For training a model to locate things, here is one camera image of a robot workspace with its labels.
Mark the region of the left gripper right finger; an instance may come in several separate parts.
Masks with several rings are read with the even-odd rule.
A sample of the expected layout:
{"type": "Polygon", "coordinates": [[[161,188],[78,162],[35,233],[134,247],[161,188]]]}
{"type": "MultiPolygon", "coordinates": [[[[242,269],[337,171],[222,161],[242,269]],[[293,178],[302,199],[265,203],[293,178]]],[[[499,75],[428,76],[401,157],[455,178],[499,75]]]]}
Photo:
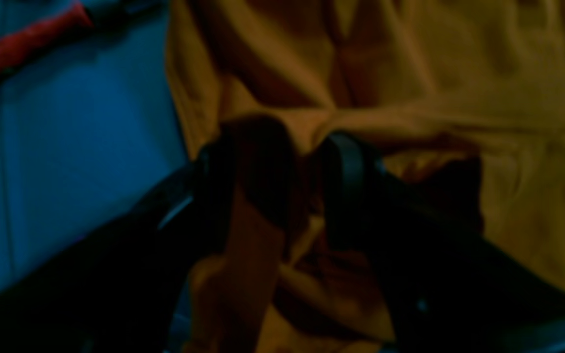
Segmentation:
{"type": "Polygon", "coordinates": [[[565,353],[565,293],[435,210],[345,133],[321,143],[325,223],[368,260],[400,353],[565,353]]]}

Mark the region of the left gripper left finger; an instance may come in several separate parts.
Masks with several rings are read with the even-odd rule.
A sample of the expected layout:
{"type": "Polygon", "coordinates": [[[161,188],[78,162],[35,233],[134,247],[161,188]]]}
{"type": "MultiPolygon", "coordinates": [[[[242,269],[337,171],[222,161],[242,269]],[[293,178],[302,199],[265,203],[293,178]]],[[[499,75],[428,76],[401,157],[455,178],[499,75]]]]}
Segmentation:
{"type": "Polygon", "coordinates": [[[240,188],[286,179],[291,162],[281,123],[222,125],[130,210],[0,292],[0,353],[161,353],[191,268],[228,253],[254,213],[240,188]]]}

